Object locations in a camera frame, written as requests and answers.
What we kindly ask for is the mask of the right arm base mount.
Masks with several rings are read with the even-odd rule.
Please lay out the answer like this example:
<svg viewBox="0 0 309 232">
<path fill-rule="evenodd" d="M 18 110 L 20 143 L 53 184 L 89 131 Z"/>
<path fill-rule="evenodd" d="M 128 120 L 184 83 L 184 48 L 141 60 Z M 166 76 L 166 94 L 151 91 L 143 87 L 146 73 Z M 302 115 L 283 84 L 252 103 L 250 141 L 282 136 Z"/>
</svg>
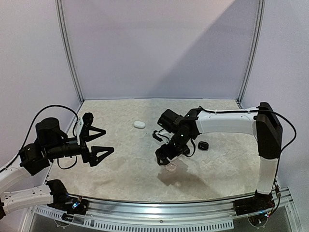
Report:
<svg viewBox="0 0 309 232">
<path fill-rule="evenodd" d="M 233 208 L 236 215 L 239 216 L 255 212 L 264 212 L 267 209 L 271 209 L 270 212 L 265 215 L 267 218 L 270 217 L 277 211 L 281 201 L 280 187 L 276 185 L 274 190 L 276 197 L 278 198 L 277 204 L 274 202 L 272 193 L 264 195 L 255 191 L 253 197 L 233 201 Z"/>
</svg>

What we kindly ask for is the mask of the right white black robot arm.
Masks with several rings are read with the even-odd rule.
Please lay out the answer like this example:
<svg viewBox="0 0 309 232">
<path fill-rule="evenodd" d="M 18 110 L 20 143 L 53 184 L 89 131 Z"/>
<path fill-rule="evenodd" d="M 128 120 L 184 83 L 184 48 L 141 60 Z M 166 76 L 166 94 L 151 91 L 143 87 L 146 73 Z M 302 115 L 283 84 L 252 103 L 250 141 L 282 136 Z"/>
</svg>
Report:
<svg viewBox="0 0 309 232">
<path fill-rule="evenodd" d="M 283 127 L 281 114 L 274 112 L 270 104 L 238 110 L 207 110 L 199 106 L 182 116 L 167 109 L 159 118 L 158 125 L 171 134 L 169 141 L 156 151 L 158 165 L 168 165 L 179 155 L 188 156 L 187 143 L 206 133 L 242 133 L 257 138 L 260 157 L 259 177 L 256 195 L 250 199 L 254 211 L 261 210 L 268 203 L 279 168 Z"/>
</svg>

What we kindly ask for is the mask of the pinkish white round case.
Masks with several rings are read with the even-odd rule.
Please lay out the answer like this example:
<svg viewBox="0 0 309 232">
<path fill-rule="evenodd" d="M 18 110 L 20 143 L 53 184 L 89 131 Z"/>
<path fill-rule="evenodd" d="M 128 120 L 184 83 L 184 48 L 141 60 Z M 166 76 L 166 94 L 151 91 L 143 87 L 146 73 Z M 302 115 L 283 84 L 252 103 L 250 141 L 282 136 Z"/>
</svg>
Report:
<svg viewBox="0 0 309 232">
<path fill-rule="evenodd" d="M 168 171 L 168 172 L 174 172 L 174 171 L 176 171 L 176 169 L 177 169 L 177 166 L 174 164 L 174 163 L 169 163 L 169 164 L 167 164 L 166 166 L 165 166 L 165 168 L 166 168 L 166 170 Z"/>
</svg>

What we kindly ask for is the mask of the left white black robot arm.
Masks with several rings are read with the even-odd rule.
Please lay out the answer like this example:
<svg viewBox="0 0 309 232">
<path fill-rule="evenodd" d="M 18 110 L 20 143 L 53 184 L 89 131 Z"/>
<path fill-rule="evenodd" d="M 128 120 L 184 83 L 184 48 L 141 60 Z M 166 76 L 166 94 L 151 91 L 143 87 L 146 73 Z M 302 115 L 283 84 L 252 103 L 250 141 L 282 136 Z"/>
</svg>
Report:
<svg viewBox="0 0 309 232">
<path fill-rule="evenodd" d="M 2 218 L 13 211 L 40 204 L 62 210 L 69 215 L 86 214 L 88 200 L 83 197 L 71 197 L 59 179 L 25 190 L 10 191 L 9 189 L 49 167 L 53 160 L 80 155 L 83 163 L 89 163 L 94 167 L 111 155 L 114 152 L 113 147 L 87 147 L 87 142 L 106 133 L 103 129 L 93 127 L 92 122 L 91 113 L 78 119 L 76 136 L 72 138 L 60 129 L 57 118 L 49 117 L 36 124 L 35 142 L 21 148 L 16 157 L 5 164 L 0 171 L 0 216 Z"/>
</svg>

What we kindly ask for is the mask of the black charging case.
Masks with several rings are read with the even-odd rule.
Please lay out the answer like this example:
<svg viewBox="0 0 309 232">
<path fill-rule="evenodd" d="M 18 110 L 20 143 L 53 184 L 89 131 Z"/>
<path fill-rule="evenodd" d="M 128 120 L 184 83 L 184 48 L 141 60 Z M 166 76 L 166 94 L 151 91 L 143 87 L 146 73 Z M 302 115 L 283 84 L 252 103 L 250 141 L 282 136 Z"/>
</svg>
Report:
<svg viewBox="0 0 309 232">
<path fill-rule="evenodd" d="M 203 150 L 203 151 L 207 151 L 209 149 L 209 144 L 207 142 L 200 141 L 198 143 L 198 149 Z"/>
</svg>

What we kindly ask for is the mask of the white oval charging case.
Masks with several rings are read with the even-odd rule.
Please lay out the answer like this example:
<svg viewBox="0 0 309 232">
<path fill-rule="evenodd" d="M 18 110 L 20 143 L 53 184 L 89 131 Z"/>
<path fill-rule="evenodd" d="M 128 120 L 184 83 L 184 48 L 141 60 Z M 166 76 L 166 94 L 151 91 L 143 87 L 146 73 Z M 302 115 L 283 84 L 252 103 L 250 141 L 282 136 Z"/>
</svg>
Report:
<svg viewBox="0 0 309 232">
<path fill-rule="evenodd" d="M 135 121 L 133 123 L 133 126 L 135 128 L 138 128 L 138 129 L 144 129 L 145 128 L 145 123 L 144 122 L 141 122 L 141 121 Z"/>
</svg>

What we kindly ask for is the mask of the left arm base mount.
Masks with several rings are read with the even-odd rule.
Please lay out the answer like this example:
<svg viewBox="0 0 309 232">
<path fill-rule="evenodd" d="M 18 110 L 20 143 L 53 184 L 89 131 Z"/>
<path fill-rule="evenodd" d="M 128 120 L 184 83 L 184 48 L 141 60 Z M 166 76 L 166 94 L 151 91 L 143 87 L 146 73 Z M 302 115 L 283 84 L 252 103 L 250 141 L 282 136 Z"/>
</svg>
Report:
<svg viewBox="0 0 309 232">
<path fill-rule="evenodd" d="M 71 197 L 67 192 L 64 184 L 58 180 L 50 180 L 46 182 L 53 197 L 53 202 L 47 204 L 51 208 L 65 211 L 69 215 L 79 214 L 86 215 L 89 201 L 80 197 Z"/>
</svg>

